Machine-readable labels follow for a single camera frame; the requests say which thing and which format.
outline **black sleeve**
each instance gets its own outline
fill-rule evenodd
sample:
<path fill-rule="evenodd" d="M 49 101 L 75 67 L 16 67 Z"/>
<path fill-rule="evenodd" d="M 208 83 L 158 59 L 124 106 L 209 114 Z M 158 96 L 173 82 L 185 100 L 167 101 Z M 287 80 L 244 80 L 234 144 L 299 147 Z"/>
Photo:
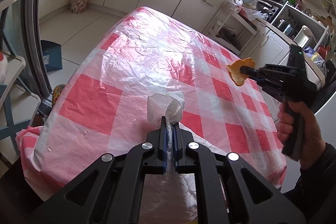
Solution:
<path fill-rule="evenodd" d="M 305 215 L 307 221 L 318 211 L 336 183 L 336 149 L 329 143 L 317 162 L 300 170 L 295 188 L 284 195 Z"/>

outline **finger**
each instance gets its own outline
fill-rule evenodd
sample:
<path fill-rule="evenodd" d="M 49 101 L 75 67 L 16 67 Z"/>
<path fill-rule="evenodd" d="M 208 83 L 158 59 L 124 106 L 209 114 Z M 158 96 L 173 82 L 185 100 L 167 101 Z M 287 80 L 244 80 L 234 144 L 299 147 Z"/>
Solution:
<path fill-rule="evenodd" d="M 294 118 L 286 112 L 279 112 L 278 119 L 286 124 L 292 125 L 294 123 Z"/>
<path fill-rule="evenodd" d="M 277 137 L 279 139 L 279 141 L 281 141 L 282 143 L 284 143 L 286 140 L 288 140 L 289 138 L 289 134 L 283 133 L 281 131 L 277 132 Z"/>
<path fill-rule="evenodd" d="M 276 128 L 278 131 L 281 131 L 286 134 L 291 134 L 293 132 L 293 127 L 289 124 L 283 123 L 283 122 L 278 122 L 276 124 Z"/>
<path fill-rule="evenodd" d="M 300 113 L 306 123 L 312 123 L 315 121 L 314 113 L 304 102 L 288 102 L 288 105 L 294 112 Z"/>
<path fill-rule="evenodd" d="M 282 102 L 280 104 L 280 107 L 279 107 L 280 112 L 285 112 L 286 111 L 286 106 L 287 106 L 287 104 L 285 102 Z"/>

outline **wire basket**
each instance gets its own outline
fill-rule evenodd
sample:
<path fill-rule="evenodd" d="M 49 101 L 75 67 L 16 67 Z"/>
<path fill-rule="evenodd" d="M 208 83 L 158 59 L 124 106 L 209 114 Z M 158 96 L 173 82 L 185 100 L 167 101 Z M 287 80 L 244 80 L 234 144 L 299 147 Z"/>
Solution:
<path fill-rule="evenodd" d="M 329 15 L 332 17 L 336 18 L 336 13 L 335 13 L 335 4 L 332 3 L 330 0 L 320 0 L 323 10 L 326 11 Z"/>

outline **checkered tablecloth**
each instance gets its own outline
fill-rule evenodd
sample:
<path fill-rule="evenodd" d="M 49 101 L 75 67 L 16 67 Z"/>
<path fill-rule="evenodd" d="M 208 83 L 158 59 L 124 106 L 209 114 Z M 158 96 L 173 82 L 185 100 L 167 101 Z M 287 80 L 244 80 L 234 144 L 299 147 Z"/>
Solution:
<path fill-rule="evenodd" d="M 225 152 L 239 153 L 275 186 L 286 161 L 256 83 L 237 87 L 238 57 L 149 8 L 121 20 L 67 83 L 44 127 L 17 135 L 26 180 L 47 199 L 103 153 L 120 155 L 155 130 L 147 96 L 181 90 L 181 123 Z"/>

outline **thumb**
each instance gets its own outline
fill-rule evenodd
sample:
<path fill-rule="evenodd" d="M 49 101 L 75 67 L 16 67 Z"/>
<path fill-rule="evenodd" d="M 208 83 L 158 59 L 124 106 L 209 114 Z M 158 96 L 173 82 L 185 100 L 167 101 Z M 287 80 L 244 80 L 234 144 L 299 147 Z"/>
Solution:
<path fill-rule="evenodd" d="M 300 113 L 306 123 L 313 122 L 315 120 L 314 113 L 307 107 L 304 102 L 288 102 L 289 107 L 296 113 Z"/>

